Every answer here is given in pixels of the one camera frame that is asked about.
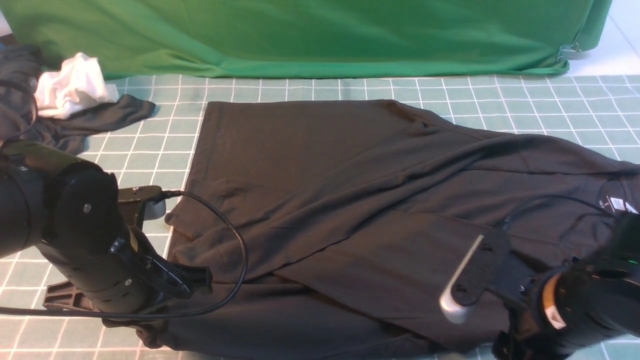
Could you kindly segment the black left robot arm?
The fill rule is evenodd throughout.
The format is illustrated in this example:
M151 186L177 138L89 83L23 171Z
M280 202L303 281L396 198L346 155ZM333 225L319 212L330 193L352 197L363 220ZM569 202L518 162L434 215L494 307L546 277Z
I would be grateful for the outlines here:
M171 193L119 188L94 162L34 141L1 146L1 255L37 248L65 278L46 309L146 314L213 291L211 271L160 256L142 225Z

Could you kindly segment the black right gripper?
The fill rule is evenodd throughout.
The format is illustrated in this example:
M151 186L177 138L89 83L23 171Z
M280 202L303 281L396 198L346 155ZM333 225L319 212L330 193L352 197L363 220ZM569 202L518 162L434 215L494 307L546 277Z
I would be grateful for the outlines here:
M505 230L479 235L450 281L456 306L473 306L487 290L509 310L529 308L530 289L551 267L521 251L511 250Z

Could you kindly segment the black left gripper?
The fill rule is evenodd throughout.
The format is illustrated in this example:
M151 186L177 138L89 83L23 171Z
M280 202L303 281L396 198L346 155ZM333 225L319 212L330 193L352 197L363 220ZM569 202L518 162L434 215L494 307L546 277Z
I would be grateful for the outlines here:
M42 235L40 253L66 280L46 287L46 310L145 315L213 292L208 267L169 262L119 215L103 223L62 216Z

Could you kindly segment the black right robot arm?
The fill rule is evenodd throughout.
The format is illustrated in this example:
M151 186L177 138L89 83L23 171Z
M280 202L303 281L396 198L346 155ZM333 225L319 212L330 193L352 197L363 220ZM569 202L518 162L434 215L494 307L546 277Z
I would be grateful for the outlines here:
M495 338L498 360L566 360L586 347L639 335L639 215L615 219L610 240L583 258L550 267L512 248L511 214L480 235L439 297L462 324L483 294L498 298L509 328Z

